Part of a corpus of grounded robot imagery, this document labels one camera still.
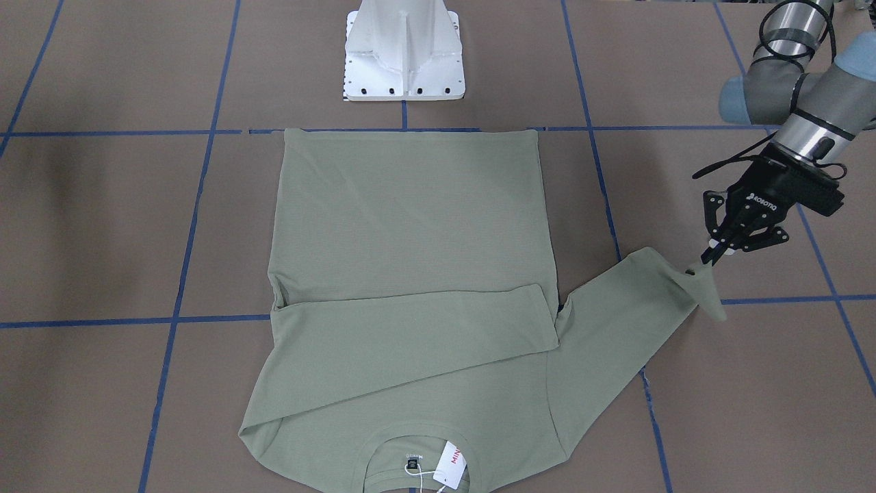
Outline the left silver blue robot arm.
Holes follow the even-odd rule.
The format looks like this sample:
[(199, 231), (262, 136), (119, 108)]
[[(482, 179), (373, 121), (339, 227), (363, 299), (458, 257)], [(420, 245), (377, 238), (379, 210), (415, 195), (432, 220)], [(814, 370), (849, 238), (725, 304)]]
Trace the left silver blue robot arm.
[(782, 1), (758, 26), (758, 43), (744, 75), (726, 81), (722, 119), (775, 125), (776, 132), (730, 158), (695, 172), (698, 179), (723, 166), (747, 164), (724, 191), (703, 194), (709, 246), (704, 265), (724, 255), (785, 243), (782, 229), (797, 205), (822, 216), (845, 196), (828, 173), (864, 130), (874, 128), (874, 31), (858, 35), (841, 53), (830, 1)]

